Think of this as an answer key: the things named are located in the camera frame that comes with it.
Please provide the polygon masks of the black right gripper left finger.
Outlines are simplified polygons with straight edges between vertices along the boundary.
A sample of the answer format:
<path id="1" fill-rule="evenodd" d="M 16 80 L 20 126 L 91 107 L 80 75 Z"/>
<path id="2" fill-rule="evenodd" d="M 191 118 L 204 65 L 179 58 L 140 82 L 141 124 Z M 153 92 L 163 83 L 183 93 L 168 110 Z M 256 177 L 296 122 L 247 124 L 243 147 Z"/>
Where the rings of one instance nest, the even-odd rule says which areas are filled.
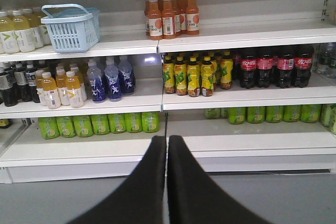
<path id="1" fill-rule="evenodd" d="M 127 179 L 70 223 L 163 223 L 166 138 L 154 136 Z"/>

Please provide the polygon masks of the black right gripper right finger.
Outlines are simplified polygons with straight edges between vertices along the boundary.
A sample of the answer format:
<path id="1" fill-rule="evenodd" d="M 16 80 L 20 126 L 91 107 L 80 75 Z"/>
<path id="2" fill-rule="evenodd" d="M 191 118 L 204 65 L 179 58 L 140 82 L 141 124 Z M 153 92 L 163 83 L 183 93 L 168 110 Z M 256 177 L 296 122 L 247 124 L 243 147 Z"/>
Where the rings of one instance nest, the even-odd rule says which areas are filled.
<path id="1" fill-rule="evenodd" d="M 169 138 L 170 223 L 268 223 L 223 191 L 201 168 L 183 138 Z"/>

